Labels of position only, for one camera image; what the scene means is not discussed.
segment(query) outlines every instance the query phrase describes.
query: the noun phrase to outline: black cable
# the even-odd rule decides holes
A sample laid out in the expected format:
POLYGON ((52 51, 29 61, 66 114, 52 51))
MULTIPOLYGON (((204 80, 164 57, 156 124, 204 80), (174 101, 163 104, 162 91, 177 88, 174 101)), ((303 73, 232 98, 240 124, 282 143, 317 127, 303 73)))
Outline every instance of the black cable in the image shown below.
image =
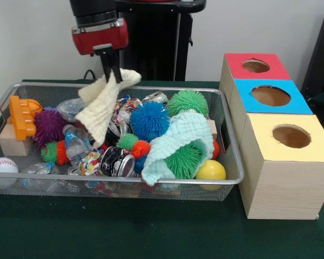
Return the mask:
POLYGON ((88 69, 88 70, 86 70, 86 72, 85 72, 85 75, 84 75, 84 77, 83 77, 83 79, 86 79, 86 77, 87 77, 87 75, 89 74, 89 73, 91 73, 91 75, 92 75, 92 78, 94 79, 94 80, 96 80, 96 76, 95 76, 95 73, 91 70, 91 69, 88 69))

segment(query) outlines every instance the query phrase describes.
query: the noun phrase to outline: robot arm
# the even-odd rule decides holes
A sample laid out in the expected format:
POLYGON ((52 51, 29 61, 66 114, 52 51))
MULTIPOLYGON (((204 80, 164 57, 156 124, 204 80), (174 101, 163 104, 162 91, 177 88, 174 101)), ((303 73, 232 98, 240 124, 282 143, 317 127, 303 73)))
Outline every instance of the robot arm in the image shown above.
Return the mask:
POLYGON ((114 0, 70 0, 77 26, 72 38, 81 55, 99 55, 107 81, 113 70, 117 83, 122 81, 114 50, 129 43, 127 24, 117 17, 114 0))

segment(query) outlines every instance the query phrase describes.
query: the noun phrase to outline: white wall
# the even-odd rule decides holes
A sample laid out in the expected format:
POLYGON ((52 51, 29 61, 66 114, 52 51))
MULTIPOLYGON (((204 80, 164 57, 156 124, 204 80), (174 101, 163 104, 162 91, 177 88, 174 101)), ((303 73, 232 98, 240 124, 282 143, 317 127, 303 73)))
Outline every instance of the white wall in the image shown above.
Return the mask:
POLYGON ((208 0, 193 18, 187 80, 219 80, 225 52, 268 52, 277 53, 301 87, 324 0, 208 0))
MULTIPOLYGON (((275 52, 300 86, 324 16, 324 0, 208 0, 193 15, 187 80, 219 80, 225 52, 275 52)), ((79 79, 101 74, 80 56, 68 0, 0 0, 0 95, 23 78, 79 79)))

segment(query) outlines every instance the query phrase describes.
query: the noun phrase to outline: light blue cloth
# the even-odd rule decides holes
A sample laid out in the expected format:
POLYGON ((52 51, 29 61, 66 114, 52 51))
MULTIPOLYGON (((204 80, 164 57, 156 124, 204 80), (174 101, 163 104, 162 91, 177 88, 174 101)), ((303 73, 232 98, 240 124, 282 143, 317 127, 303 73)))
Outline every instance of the light blue cloth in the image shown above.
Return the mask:
POLYGON ((150 142, 151 149, 141 173, 143 180, 153 186, 159 179, 174 179, 164 159, 174 154, 179 148, 193 143, 202 153, 200 166, 211 159, 214 151, 211 129, 205 117, 200 113, 184 112, 171 118, 167 132, 150 142))

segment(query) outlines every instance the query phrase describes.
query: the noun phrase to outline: green spiky ball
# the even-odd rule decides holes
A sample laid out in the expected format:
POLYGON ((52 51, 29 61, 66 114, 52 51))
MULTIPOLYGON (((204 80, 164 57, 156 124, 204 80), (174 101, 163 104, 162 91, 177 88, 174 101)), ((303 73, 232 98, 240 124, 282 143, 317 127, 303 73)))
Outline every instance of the green spiky ball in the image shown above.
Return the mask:
POLYGON ((164 160, 176 179, 193 179, 201 162, 201 152, 188 144, 164 160))
POLYGON ((137 136, 128 133, 120 137, 117 146, 131 151, 132 147, 138 140, 137 136))
POLYGON ((45 162, 54 162, 58 161, 57 159, 57 143, 50 142, 41 149, 41 156, 45 162))
POLYGON ((171 116, 190 109, 203 114, 205 117, 209 114, 209 108, 204 96, 194 90, 182 90, 174 94, 168 103, 168 109, 171 116))

